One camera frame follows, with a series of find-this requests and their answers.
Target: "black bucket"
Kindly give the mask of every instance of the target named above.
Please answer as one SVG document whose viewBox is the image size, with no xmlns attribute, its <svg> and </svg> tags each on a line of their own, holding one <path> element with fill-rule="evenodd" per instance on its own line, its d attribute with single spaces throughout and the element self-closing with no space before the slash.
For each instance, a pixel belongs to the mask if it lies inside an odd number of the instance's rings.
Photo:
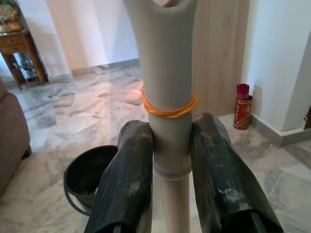
<svg viewBox="0 0 311 233">
<path fill-rule="evenodd" d="M 117 152 L 117 146 L 96 147 L 81 154 L 68 166 L 64 174 L 64 190 L 69 203 L 79 213 L 89 215 L 102 174 Z M 77 207 L 68 193 L 74 195 L 86 211 Z"/>
</svg>

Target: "white plastic tube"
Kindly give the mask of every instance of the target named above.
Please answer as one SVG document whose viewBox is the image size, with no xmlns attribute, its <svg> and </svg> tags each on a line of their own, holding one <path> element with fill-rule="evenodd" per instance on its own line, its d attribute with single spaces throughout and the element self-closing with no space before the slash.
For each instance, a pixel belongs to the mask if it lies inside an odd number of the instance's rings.
<svg viewBox="0 0 311 233">
<path fill-rule="evenodd" d="M 148 102 L 174 110 L 191 100 L 192 31 L 197 0 L 165 8 L 152 0 L 123 0 L 132 21 Z M 170 233 L 189 232 L 191 113 L 178 119 L 149 114 L 154 135 L 155 171 Z"/>
</svg>

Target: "white wall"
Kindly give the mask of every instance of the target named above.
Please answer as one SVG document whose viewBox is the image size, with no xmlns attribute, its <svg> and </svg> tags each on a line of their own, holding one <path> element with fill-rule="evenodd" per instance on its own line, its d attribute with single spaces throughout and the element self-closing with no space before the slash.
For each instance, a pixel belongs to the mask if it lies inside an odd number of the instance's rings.
<svg viewBox="0 0 311 233">
<path fill-rule="evenodd" d="M 283 130 L 303 128 L 303 117 L 311 106 L 311 33 L 300 66 Z"/>
<path fill-rule="evenodd" d="M 6 65 L 4 59 L 1 55 L 0 55 L 0 78 L 4 82 L 9 82 L 9 81 L 14 80 L 8 66 Z"/>
<path fill-rule="evenodd" d="M 53 76 L 70 73 L 63 48 L 45 0 L 18 0 L 42 62 Z"/>
<path fill-rule="evenodd" d="M 47 0 L 71 70 L 138 58 L 122 0 Z"/>
<path fill-rule="evenodd" d="M 297 127 L 284 124 L 311 31 L 310 12 L 310 0 L 251 0 L 242 82 L 251 86 L 252 113 L 276 132 Z"/>
<path fill-rule="evenodd" d="M 102 34 L 104 64 L 138 58 L 136 40 L 122 0 L 94 0 Z"/>
</svg>

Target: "bucket handle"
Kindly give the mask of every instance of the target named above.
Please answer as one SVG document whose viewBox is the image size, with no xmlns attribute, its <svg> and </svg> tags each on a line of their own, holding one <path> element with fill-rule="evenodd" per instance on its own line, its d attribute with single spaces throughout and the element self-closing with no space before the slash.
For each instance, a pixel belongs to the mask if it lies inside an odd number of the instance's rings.
<svg viewBox="0 0 311 233">
<path fill-rule="evenodd" d="M 81 214 L 83 214 L 83 215 L 85 215 L 85 216 L 89 216 L 89 212 L 84 211 L 84 210 L 81 210 L 78 206 L 76 206 L 75 203 L 73 203 L 71 197 L 69 196 L 68 188 L 66 187 L 65 182 L 64 182 L 64 191 L 65 191 L 65 195 L 66 195 L 66 198 L 67 198 L 69 204 L 70 204 L 76 211 L 78 211 L 79 213 L 81 213 Z"/>
</svg>

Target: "sofa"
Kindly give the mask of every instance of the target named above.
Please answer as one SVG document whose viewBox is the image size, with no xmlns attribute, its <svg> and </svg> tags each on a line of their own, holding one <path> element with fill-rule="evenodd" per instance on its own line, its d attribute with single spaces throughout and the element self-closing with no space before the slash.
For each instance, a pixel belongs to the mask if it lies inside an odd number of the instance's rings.
<svg viewBox="0 0 311 233">
<path fill-rule="evenodd" d="M 0 197 L 24 157 L 31 155 L 27 122 L 15 95 L 0 79 Z"/>
</svg>

